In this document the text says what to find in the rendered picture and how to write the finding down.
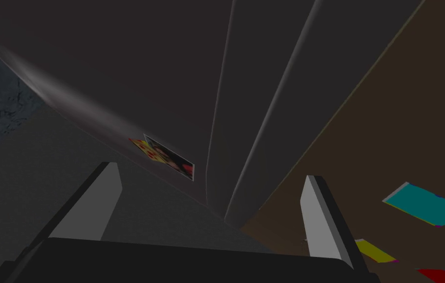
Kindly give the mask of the yellow wall picture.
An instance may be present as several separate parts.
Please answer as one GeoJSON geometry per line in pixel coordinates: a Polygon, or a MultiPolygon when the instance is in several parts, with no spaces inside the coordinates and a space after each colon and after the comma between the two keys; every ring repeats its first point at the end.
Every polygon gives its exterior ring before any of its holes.
{"type": "Polygon", "coordinates": [[[398,260],[364,239],[355,240],[360,252],[377,263],[398,262],[398,260]]]}

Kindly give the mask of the colourful wall picture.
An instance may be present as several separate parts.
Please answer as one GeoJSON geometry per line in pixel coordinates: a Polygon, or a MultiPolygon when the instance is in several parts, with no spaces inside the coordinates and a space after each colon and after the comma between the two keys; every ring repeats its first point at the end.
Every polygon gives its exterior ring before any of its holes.
{"type": "Polygon", "coordinates": [[[149,159],[171,167],[190,181],[195,180],[195,165],[192,162],[153,140],[151,137],[144,134],[143,140],[130,138],[128,140],[138,147],[149,159]]]}

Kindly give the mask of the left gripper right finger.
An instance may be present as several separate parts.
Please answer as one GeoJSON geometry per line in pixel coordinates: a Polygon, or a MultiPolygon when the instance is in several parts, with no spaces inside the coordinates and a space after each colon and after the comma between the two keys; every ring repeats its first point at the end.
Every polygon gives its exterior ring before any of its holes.
{"type": "Polygon", "coordinates": [[[367,271],[363,256],[323,177],[306,177],[300,207],[310,256],[339,259],[355,271],[367,271]]]}

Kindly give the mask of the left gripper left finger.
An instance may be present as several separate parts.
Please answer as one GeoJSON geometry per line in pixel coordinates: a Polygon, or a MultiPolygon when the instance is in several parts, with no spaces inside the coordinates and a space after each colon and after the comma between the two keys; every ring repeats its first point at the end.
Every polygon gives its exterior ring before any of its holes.
{"type": "Polygon", "coordinates": [[[117,163],[102,162],[41,229],[30,247],[48,238],[100,241],[121,193],[117,163]]]}

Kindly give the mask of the red wall picture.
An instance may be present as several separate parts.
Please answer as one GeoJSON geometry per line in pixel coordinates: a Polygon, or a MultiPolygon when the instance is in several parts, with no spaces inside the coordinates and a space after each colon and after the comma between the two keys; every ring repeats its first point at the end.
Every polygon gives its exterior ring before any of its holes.
{"type": "Polygon", "coordinates": [[[443,269],[417,269],[417,271],[434,283],[445,283],[445,270],[443,269]]]}

